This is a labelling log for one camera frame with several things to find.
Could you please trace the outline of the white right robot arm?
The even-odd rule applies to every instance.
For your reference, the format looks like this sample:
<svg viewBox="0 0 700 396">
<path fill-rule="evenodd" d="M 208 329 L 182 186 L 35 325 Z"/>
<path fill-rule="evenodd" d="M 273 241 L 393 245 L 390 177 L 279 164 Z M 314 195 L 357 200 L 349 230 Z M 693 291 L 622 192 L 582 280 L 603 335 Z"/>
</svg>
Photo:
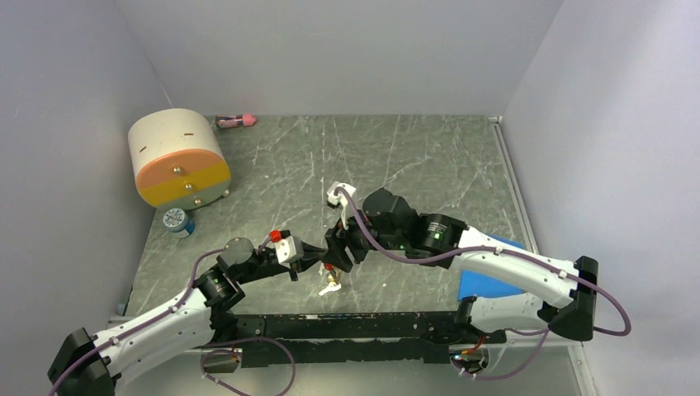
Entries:
<svg viewBox="0 0 700 396">
<path fill-rule="evenodd" d="M 578 342 L 592 340 L 598 262 L 544 257 L 499 241 L 444 214 L 418 214 L 401 196 L 381 188 L 359 210 L 354 190 L 334 183 L 327 203 L 341 208 L 326 234 L 324 262 L 349 272 L 370 251 L 404 264 L 471 271 L 518 288 L 506 297 L 468 296 L 459 306 L 454 332 L 463 342 L 510 328 L 549 330 Z"/>
</svg>

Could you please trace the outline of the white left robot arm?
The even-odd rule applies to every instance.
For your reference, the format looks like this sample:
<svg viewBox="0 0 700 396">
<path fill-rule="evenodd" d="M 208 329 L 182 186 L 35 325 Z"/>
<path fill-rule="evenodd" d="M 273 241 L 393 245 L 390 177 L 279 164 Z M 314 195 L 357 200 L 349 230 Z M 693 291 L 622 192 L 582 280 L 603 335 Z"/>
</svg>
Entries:
<svg viewBox="0 0 700 396">
<path fill-rule="evenodd" d="M 96 333 L 69 334 L 48 377 L 51 395 L 116 395 L 141 375 L 182 352 L 212 343 L 229 345 L 236 335 L 230 309 L 244 298 L 244 283 L 299 273 L 320 261 L 325 249 L 284 236 L 273 248 L 233 238 L 212 255 L 216 264 L 192 271 L 185 289 L 130 321 Z"/>
</svg>

